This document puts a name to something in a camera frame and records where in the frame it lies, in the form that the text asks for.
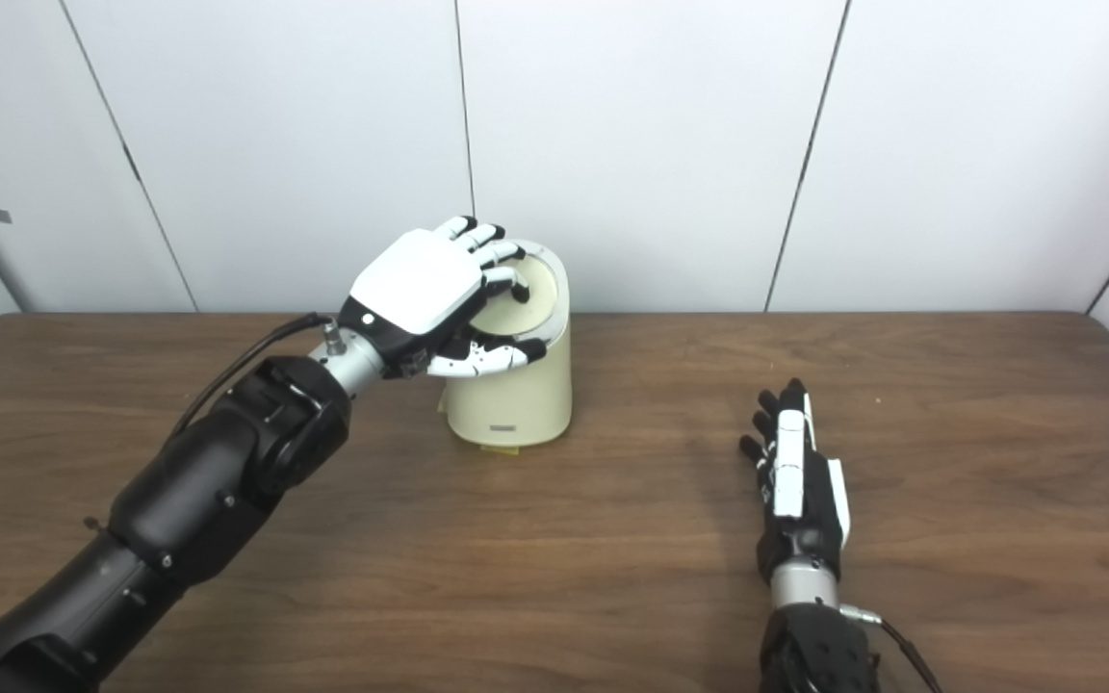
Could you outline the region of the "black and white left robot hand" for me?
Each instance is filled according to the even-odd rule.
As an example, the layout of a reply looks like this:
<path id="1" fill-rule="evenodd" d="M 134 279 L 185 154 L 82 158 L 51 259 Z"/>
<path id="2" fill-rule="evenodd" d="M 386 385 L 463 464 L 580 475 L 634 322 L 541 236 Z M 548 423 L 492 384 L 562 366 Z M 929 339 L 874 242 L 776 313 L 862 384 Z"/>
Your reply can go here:
<path id="1" fill-rule="evenodd" d="M 535 298 L 513 267 L 532 251 L 505 234 L 471 216 L 401 234 L 352 282 L 336 323 L 370 347 L 384 380 L 477 378 L 543 359 L 566 332 L 562 313 L 527 330 L 472 324 L 494 295 Z"/>

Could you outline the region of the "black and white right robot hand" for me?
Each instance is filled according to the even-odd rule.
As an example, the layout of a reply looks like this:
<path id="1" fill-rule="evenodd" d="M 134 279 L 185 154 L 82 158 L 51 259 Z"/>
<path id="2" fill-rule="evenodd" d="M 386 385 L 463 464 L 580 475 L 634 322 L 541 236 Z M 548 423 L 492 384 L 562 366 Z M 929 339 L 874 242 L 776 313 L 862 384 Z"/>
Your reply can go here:
<path id="1" fill-rule="evenodd" d="M 779 394 L 761 391 L 757 404 L 754 434 L 737 444 L 756 471 L 764 514 L 759 575 L 770 583 L 779 567 L 806 563 L 838 580 L 848 497 L 841 465 L 818 450 L 807 387 L 795 377 Z"/>

